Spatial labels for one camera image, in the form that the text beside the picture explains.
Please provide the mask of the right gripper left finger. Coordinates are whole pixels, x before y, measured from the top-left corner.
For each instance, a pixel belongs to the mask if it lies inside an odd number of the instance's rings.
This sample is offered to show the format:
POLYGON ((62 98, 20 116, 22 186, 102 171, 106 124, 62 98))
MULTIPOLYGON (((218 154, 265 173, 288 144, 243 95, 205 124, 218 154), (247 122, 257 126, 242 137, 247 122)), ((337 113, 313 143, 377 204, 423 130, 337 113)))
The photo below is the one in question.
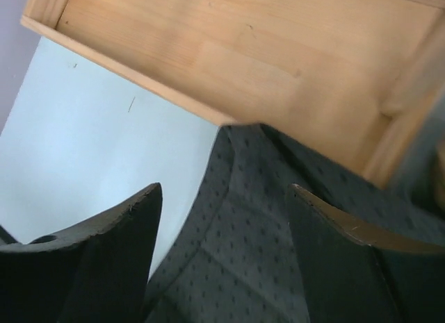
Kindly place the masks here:
POLYGON ((162 189, 28 244, 1 246, 2 322, 139 322, 162 189))

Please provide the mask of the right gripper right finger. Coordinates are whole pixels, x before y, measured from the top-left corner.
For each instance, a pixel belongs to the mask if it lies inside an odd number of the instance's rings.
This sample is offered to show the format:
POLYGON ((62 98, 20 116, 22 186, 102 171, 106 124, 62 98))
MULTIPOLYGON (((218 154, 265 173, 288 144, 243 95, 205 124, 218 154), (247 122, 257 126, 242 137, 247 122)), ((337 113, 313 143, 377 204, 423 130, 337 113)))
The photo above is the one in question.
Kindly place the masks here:
POLYGON ((299 185, 286 196, 312 322, 443 322, 444 248, 384 230, 299 185))

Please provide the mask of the dark grey dotted skirt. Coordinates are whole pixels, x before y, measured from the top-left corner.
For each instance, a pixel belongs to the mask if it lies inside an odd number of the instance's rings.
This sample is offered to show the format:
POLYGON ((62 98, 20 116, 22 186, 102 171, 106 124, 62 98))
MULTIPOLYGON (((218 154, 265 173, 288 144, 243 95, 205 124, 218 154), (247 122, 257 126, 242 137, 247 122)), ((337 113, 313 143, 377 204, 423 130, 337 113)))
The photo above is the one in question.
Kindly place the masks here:
POLYGON ((148 322, 308 322, 285 208, 297 184, 401 235, 444 222, 266 125, 222 127, 188 218, 147 284, 148 322))

